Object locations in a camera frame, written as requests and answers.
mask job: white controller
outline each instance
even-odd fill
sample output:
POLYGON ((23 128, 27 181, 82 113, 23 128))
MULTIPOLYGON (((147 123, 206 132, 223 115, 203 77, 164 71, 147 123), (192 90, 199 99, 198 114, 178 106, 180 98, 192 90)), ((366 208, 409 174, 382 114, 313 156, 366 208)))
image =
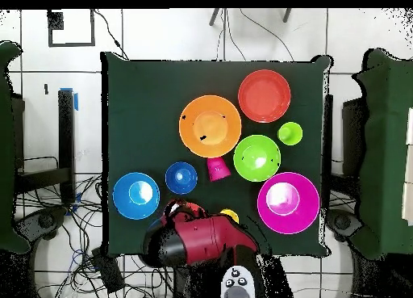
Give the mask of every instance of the white controller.
POLYGON ((255 298, 251 272, 242 266, 230 267, 223 275, 221 298, 255 298))

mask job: red bowl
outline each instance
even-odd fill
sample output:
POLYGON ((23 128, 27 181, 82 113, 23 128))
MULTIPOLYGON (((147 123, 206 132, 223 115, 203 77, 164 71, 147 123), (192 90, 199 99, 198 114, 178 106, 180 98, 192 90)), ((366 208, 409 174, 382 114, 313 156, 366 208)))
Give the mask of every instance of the red bowl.
POLYGON ((290 99, 288 82, 272 70, 254 71, 242 81, 238 90, 241 110, 256 122, 268 123, 282 117, 290 99))

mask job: green bowl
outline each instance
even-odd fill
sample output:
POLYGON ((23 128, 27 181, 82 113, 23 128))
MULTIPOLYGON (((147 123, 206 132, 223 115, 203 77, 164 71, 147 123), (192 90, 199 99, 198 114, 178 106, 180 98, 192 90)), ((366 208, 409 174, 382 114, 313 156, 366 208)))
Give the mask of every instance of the green bowl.
POLYGON ((275 175, 281 164, 280 149, 267 136, 247 136, 236 146, 234 165, 242 178, 262 182, 275 175))
POLYGON ((295 122, 287 122, 278 129, 278 139, 288 146, 296 145, 302 139, 302 128, 295 122))

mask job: orange bowl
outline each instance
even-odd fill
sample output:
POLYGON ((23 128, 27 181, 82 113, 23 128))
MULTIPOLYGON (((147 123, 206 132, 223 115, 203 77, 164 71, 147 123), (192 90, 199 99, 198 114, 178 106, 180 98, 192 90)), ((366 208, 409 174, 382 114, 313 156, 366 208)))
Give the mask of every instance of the orange bowl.
POLYGON ((179 135, 184 145, 199 157, 221 157, 240 139, 240 113, 227 99, 201 96, 181 113, 179 135))

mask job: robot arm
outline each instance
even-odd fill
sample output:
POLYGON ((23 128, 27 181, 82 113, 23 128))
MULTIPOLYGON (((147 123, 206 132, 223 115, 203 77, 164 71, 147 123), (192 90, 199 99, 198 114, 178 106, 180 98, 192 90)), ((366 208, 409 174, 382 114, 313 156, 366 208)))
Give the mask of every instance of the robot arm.
POLYGON ((257 290, 265 298, 257 253, 255 240, 231 217, 173 201, 149 227, 141 259, 151 267, 172 268, 211 262, 222 272, 215 282, 221 298, 257 298, 257 290))

